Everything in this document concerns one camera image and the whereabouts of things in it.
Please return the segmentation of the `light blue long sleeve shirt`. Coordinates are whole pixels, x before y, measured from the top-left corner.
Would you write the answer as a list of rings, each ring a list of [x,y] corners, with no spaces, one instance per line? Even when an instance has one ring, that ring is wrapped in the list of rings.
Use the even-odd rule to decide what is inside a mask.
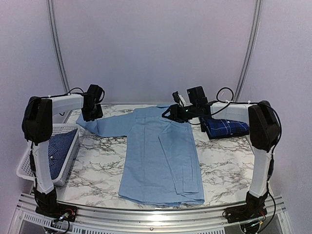
[[[77,124],[100,137],[126,137],[119,196],[141,204],[178,206],[205,200],[193,131],[163,118],[165,105]]]

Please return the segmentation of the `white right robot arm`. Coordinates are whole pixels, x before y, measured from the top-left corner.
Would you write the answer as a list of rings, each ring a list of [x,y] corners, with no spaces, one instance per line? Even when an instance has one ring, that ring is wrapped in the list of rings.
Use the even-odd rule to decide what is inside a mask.
[[[269,180],[274,168],[274,150],[280,141],[282,127],[277,112],[268,101],[233,102],[214,100],[205,104],[182,106],[173,104],[162,113],[162,117],[186,123],[199,118],[204,127],[204,119],[228,119],[245,122],[249,126],[249,139],[254,154],[252,182],[246,194],[246,203],[228,207],[224,217],[228,223],[256,219],[267,215],[265,200],[271,197]]]

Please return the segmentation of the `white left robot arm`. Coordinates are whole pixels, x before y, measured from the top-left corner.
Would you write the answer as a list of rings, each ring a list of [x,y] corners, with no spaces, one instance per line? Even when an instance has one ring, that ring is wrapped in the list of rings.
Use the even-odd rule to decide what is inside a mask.
[[[31,97],[22,120],[22,131],[29,145],[30,165],[34,175],[36,211],[49,217],[58,217],[66,210],[57,202],[52,182],[48,146],[53,132],[53,116],[61,112],[80,109],[85,121],[103,116],[100,103],[104,91],[67,93],[56,96]]]

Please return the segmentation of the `blue checked shirt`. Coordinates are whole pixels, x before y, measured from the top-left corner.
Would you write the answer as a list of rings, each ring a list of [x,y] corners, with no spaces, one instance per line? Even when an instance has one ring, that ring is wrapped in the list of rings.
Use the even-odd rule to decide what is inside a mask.
[[[51,136],[48,146],[48,160],[52,180],[59,176],[76,132],[77,129],[74,129],[67,133]]]

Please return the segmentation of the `white plastic basket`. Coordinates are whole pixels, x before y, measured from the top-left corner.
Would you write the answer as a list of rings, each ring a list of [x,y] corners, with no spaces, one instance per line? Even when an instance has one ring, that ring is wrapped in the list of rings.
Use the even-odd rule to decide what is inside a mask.
[[[67,180],[74,159],[79,151],[77,124],[54,124],[49,139],[48,162],[51,179],[56,186],[63,186]]]

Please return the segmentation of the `aluminium back table rail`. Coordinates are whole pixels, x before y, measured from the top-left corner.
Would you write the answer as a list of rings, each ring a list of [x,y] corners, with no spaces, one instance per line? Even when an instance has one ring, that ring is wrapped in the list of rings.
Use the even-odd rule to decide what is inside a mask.
[[[170,106],[172,105],[173,102],[161,102],[161,103],[102,103],[102,106],[106,106],[106,105],[131,105],[131,106],[135,106],[135,105],[149,105],[149,106]]]

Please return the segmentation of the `left aluminium corner post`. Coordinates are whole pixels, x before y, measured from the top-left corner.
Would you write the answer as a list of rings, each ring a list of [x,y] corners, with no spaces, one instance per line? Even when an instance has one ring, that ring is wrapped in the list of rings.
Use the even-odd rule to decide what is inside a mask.
[[[55,55],[56,55],[57,66],[58,66],[58,70],[60,73],[60,78],[61,78],[63,88],[64,88],[65,92],[68,92],[70,90],[70,85],[69,85],[69,81],[67,78],[66,69],[64,66],[64,61],[63,61],[63,57],[62,57],[62,53],[61,53],[61,46],[59,43],[54,1],[53,0],[47,0],[46,3],[47,3],[48,20],[49,20],[49,24],[50,24],[52,43],[53,43],[53,48],[54,48]]]

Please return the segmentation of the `aluminium corner post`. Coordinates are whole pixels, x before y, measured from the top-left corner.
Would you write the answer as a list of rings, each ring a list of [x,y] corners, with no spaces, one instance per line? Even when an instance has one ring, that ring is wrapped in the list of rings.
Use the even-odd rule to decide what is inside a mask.
[[[263,5],[262,0],[256,0],[255,1],[250,36],[249,36],[249,40],[248,40],[248,44],[247,44],[247,50],[245,53],[245,58],[243,61],[241,72],[240,72],[238,84],[236,86],[236,90],[234,93],[234,101],[239,100],[241,93],[242,93],[242,90],[243,90],[244,83],[247,79],[248,70],[249,70],[249,66],[251,63],[251,59],[252,59],[252,55],[253,55],[254,48],[256,45],[256,40],[257,40],[258,31],[259,31],[259,27],[260,27],[262,5]]]
[[[58,66],[58,70],[60,73],[60,78],[61,78],[63,88],[64,88],[65,92],[68,92],[70,90],[70,85],[69,85],[69,81],[67,78],[66,69],[64,66],[64,61],[63,61],[63,57],[62,57],[62,53],[61,53],[61,46],[59,43],[54,1],[53,0],[47,0],[46,3],[47,3],[48,20],[49,20],[49,24],[50,24],[52,43],[53,43],[53,48],[54,48],[55,55],[56,55],[57,66]]]

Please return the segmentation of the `aluminium front frame rail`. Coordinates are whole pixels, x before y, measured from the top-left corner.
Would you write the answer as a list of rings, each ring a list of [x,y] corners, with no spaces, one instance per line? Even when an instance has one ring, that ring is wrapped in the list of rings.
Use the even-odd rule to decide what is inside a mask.
[[[67,231],[70,234],[239,234],[240,227],[263,221],[263,234],[293,234],[294,229],[281,196],[268,198],[265,217],[229,223],[225,209],[229,205],[186,209],[113,209],[76,205],[74,222],[53,223],[53,219],[35,212],[33,195],[22,193],[8,233],[21,234],[30,224],[33,232]]]

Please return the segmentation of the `right aluminium corner post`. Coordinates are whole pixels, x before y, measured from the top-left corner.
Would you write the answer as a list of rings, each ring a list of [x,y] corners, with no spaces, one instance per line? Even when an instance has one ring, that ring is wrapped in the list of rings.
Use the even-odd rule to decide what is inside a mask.
[[[236,86],[236,90],[234,93],[234,101],[239,100],[241,93],[242,93],[242,90],[243,90],[244,83],[247,79],[248,70],[249,70],[249,66],[251,63],[251,59],[252,59],[252,55],[253,55],[254,48],[256,45],[256,40],[257,40],[258,31],[259,31],[259,27],[260,27],[262,5],[263,5],[262,0],[256,0],[255,1],[250,36],[249,36],[249,40],[248,40],[248,44],[247,44],[247,50],[245,53],[245,58],[243,61],[241,72],[240,72],[238,84]]]

